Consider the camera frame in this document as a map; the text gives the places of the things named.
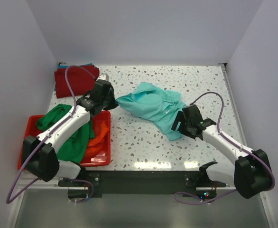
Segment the teal t shirt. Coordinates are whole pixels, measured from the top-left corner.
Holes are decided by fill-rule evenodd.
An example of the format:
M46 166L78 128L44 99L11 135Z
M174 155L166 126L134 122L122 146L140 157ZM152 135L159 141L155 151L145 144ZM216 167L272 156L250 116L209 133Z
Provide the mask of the teal t shirt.
M117 98L117 102L125 111L151 121L170 141L182 137L171 129L177 113L186 106L179 92L141 82L134 92Z

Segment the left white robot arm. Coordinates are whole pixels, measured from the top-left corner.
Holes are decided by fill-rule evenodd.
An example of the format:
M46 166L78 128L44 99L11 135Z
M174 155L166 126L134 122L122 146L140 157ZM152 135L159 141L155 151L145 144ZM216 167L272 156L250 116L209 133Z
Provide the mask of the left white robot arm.
M76 162L58 159L59 149L101 111L117 106L112 84L107 80L96 80L92 91L87 96L75 99L71 110L57 123L38 136L29 135L24 139L21 169L26 169L45 182L55 177L79 178L84 168Z

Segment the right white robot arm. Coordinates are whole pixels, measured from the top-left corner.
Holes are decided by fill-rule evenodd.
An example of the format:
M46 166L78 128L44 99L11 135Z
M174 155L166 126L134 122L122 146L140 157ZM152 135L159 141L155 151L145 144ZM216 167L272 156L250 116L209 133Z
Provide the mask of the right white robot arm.
M203 119L196 105L178 111L171 129L192 139L199 138L221 152L234 165L233 184L244 198L274 188L275 178L267 154L228 136L212 119Z

